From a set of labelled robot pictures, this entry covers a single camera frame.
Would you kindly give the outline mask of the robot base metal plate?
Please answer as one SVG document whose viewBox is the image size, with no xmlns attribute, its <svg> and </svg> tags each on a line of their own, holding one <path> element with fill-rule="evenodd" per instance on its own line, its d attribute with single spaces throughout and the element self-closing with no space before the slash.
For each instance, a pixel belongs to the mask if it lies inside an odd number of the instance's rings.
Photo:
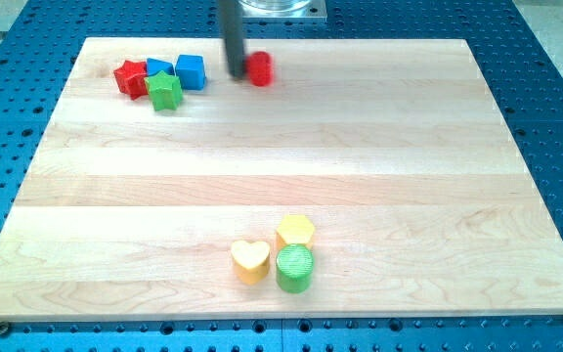
<svg viewBox="0 0 563 352">
<path fill-rule="evenodd" d="M 243 17 L 249 20 L 325 20 L 325 0 L 238 0 Z"/>
</svg>

